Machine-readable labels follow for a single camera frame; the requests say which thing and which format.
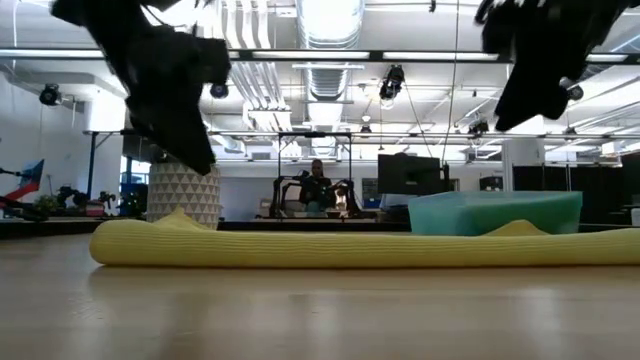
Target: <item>white patterned vase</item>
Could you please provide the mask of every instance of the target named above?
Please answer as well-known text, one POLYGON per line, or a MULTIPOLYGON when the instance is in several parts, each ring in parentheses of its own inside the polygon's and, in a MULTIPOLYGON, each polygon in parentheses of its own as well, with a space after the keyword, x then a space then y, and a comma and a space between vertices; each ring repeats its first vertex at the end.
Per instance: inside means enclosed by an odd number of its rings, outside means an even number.
POLYGON ((180 206, 198 223, 216 229, 221 210, 219 176, 215 166, 209 174, 201 176, 178 163, 152 164, 147 221, 159 220, 180 206))

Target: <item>black monitor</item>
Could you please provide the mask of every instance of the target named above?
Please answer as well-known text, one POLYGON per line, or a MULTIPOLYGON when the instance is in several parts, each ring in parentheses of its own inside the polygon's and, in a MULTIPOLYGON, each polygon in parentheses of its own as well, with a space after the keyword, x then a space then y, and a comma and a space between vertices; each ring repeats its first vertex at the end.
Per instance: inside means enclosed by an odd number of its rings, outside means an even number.
POLYGON ((378 155, 378 193, 431 195, 444 192, 440 179, 440 159, 396 155, 378 155))

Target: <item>table surface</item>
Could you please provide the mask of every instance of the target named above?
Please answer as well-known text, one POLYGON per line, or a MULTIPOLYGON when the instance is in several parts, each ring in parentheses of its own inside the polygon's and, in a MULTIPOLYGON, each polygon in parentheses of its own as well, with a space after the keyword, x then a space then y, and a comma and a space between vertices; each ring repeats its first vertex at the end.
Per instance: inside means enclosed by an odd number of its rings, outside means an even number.
POLYGON ((640 268, 101 268, 0 242, 9 359, 637 359, 640 268))

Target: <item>green plastic container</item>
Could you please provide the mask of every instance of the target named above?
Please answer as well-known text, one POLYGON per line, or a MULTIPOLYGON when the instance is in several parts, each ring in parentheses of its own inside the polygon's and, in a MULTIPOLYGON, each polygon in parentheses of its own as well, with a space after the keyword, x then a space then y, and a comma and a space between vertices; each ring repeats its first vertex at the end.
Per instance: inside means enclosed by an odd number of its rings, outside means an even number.
POLYGON ((578 232, 581 192, 447 192, 409 201, 411 231, 419 235, 478 236, 515 220, 549 234, 578 232))

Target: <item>yellow foam mat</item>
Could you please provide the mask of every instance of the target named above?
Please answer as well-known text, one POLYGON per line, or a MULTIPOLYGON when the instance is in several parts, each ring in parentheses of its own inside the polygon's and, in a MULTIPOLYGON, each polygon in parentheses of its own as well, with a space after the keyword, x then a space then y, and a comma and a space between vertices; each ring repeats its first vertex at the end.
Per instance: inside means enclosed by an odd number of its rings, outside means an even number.
POLYGON ((155 222, 108 221, 91 256, 105 265, 270 268, 636 265, 640 229, 547 235, 517 221, 479 237, 213 231, 181 209, 155 222))

